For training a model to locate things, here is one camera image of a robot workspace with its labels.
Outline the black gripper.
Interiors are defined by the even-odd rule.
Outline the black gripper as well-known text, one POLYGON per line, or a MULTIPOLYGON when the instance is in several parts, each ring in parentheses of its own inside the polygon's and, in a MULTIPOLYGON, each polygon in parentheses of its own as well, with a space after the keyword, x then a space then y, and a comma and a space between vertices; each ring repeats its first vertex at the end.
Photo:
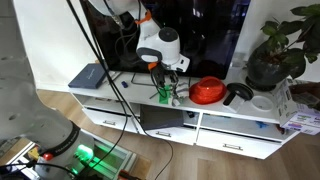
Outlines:
POLYGON ((162 65, 156 65, 151 69, 152 78, 156 81, 156 86, 163 88, 165 86, 165 76, 168 75, 170 81, 175 84, 178 82, 178 76, 175 71, 166 70, 162 65))

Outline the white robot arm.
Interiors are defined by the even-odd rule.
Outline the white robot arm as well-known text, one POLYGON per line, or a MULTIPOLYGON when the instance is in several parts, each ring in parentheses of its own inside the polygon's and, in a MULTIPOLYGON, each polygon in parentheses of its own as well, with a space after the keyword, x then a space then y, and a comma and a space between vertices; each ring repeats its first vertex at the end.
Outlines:
POLYGON ((0 31, 0 139, 38 145, 34 170, 41 180, 77 178, 93 160, 94 137, 40 100, 16 12, 0 31))

